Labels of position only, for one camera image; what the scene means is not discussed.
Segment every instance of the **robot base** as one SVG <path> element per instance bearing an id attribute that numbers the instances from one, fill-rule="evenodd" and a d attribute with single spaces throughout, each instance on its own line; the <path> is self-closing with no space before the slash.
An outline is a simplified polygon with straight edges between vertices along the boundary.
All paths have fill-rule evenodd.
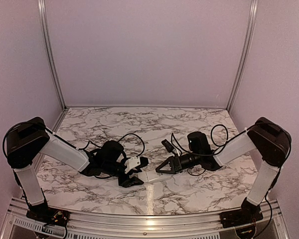
<path id="1" fill-rule="evenodd" d="M 254 223 L 264 218 L 260 206 L 257 206 L 251 213 L 248 210 L 237 209 L 220 214 L 220 222 L 223 228 L 237 227 L 245 224 Z"/>
<path id="2" fill-rule="evenodd" d="M 48 208 L 48 211 L 44 214 L 34 213 L 32 211 L 27 211 L 26 217 L 39 221 L 44 222 L 49 225 L 57 225 L 60 227 L 66 227 L 69 221 L 70 213 L 66 210 L 61 210 L 57 208 Z"/>

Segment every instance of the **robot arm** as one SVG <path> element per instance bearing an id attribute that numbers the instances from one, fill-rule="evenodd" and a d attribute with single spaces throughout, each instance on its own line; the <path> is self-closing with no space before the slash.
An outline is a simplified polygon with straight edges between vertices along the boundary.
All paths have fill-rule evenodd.
<path id="1" fill-rule="evenodd" d="M 58 218 L 55 225 L 60 226 L 67 222 L 67 211 L 48 207 L 32 165 L 38 154 L 55 158 L 85 176 L 99 176 L 101 173 L 117 176 L 122 187 L 143 184 L 138 177 L 130 176 L 141 172 L 141 168 L 149 163 L 144 157 L 127 158 L 123 146 L 113 140 L 92 151 L 77 149 L 46 128 L 39 117 L 12 127 L 5 138 L 8 163 L 29 206 L 27 217 L 51 223 L 51 218 L 58 213 L 63 219 Z M 121 154 L 124 159 L 118 162 Z"/>
<path id="2" fill-rule="evenodd" d="M 206 135 L 201 132 L 190 133 L 187 139 L 192 153 L 181 156 L 174 153 L 174 156 L 156 168 L 158 173 L 175 174 L 198 164 L 206 170 L 216 171 L 249 151 L 258 150 L 261 153 L 263 163 L 241 209 L 221 213 L 221 221 L 227 228 L 251 223 L 252 220 L 261 220 L 259 205 L 276 183 L 280 169 L 290 153 L 289 133 L 268 119 L 259 118 L 252 127 L 215 151 L 210 149 Z M 173 152 L 174 147 L 167 140 L 162 144 L 168 152 Z M 167 164 L 170 170 L 162 170 Z"/>

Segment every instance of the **white marble tabletop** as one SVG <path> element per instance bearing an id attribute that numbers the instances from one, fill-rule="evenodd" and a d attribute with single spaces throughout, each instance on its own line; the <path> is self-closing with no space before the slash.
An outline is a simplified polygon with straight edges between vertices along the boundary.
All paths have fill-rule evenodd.
<path id="1" fill-rule="evenodd" d="M 146 171 L 155 169 L 171 154 L 163 139 L 175 133 L 188 148 L 187 135 L 201 131 L 209 137 L 215 124 L 237 130 L 226 110 L 180 108 L 72 108 L 62 122 L 58 135 L 83 147 L 90 139 L 98 144 L 118 140 L 126 133 L 137 133 L 146 143 Z M 225 139 L 221 129 L 214 134 L 216 143 Z M 142 150 L 137 138 L 121 141 L 128 156 Z M 200 166 L 193 173 L 202 172 Z M 257 170 L 249 155 L 244 155 L 215 172 L 191 176 L 186 171 L 166 181 L 123 188 L 117 178 L 96 179 L 81 175 L 71 167 L 45 157 L 38 172 L 39 183 L 50 206 L 86 212 L 127 215 L 171 215 L 209 212 L 238 207 L 256 179 Z"/>

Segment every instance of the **small white object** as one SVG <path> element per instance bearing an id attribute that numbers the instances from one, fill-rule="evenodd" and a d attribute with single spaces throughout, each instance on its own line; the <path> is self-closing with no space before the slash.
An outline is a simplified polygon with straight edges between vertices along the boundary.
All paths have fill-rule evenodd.
<path id="1" fill-rule="evenodd" d="M 125 173 L 130 172 L 133 168 L 139 166 L 140 163 L 141 163 L 140 157 L 136 157 L 136 156 L 131 157 L 125 162 L 125 166 L 126 166 Z"/>
<path id="2" fill-rule="evenodd" d="M 172 175 L 157 173 L 155 170 L 152 170 L 148 172 L 140 172 L 137 174 L 137 177 L 146 184 L 146 183 L 156 183 L 156 182 L 170 179 Z"/>

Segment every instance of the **enclosure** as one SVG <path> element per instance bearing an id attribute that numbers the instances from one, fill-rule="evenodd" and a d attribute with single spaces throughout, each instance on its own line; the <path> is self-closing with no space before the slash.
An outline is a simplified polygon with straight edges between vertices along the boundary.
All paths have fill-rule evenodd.
<path id="1" fill-rule="evenodd" d="M 6 131 L 36 116 L 77 148 L 137 133 L 145 171 L 169 156 L 161 141 L 171 133 L 186 145 L 201 131 L 212 144 L 214 125 L 232 138 L 266 117 L 290 133 L 292 151 L 268 195 L 272 210 L 261 203 L 257 232 L 273 218 L 258 238 L 299 239 L 299 0 L 0 1 L 2 239 L 35 238 L 40 225 L 27 221 L 2 153 Z M 224 130 L 214 138 L 224 142 Z M 137 139 L 124 147 L 142 149 Z M 135 188 L 50 157 L 34 168 L 49 205 L 71 212 L 66 238 L 224 239 L 237 232 L 219 214 L 241 206 L 261 163 L 252 151 Z"/>

